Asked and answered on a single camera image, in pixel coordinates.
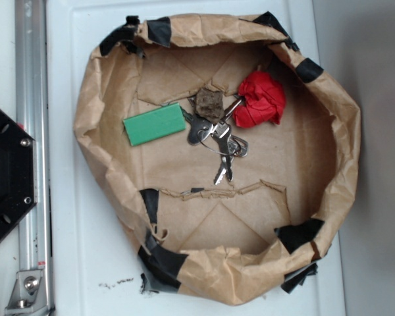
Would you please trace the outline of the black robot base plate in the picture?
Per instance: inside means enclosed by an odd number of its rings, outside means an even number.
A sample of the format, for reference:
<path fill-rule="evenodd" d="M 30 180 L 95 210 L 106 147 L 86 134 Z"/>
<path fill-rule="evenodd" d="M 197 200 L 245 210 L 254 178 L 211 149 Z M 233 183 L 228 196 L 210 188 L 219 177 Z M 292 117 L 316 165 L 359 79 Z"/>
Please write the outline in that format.
<path fill-rule="evenodd" d="M 0 243 L 36 205 L 34 145 L 0 109 Z"/>

